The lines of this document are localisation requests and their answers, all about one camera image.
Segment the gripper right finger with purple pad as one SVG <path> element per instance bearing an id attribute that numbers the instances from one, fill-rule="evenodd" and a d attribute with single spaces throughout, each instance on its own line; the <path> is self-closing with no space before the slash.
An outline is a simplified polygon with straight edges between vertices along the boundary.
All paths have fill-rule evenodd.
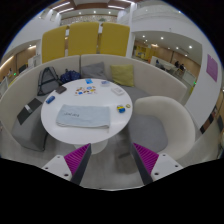
<path id="1" fill-rule="evenodd" d="M 144 185 L 148 185 L 182 169 L 182 166 L 168 154 L 155 153 L 137 143 L 131 145 L 131 154 Z"/>

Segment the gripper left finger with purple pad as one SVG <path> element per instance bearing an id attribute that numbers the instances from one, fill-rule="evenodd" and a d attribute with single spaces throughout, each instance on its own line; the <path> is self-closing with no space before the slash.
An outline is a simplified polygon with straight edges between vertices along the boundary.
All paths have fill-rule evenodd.
<path id="1" fill-rule="evenodd" d="M 66 156 L 56 155 L 46 165 L 44 165 L 42 169 L 79 185 L 90 156 L 91 145 L 86 144 Z"/>

